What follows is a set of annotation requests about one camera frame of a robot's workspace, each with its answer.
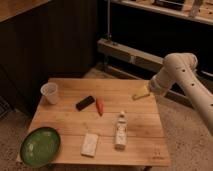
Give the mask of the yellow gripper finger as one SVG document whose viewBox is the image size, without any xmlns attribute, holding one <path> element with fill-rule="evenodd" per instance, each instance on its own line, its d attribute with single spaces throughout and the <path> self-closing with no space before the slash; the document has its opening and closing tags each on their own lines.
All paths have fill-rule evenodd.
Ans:
<svg viewBox="0 0 213 171">
<path fill-rule="evenodd" d="M 140 98 L 146 97 L 150 95 L 150 89 L 147 85 L 142 86 L 133 96 L 133 100 L 138 100 Z"/>
</svg>

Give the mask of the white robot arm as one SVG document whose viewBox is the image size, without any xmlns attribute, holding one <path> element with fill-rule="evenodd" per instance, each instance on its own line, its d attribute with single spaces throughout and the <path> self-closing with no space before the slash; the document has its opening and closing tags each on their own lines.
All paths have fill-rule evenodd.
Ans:
<svg viewBox="0 0 213 171">
<path fill-rule="evenodd" d="M 197 64 L 197 57 L 192 53 L 166 55 L 159 72 L 149 80 L 147 85 L 138 89 L 132 95 L 132 99 L 138 100 L 149 96 L 150 93 L 164 95 L 174 84 L 177 84 L 213 136 L 213 94 L 195 76 L 194 70 Z"/>
</svg>

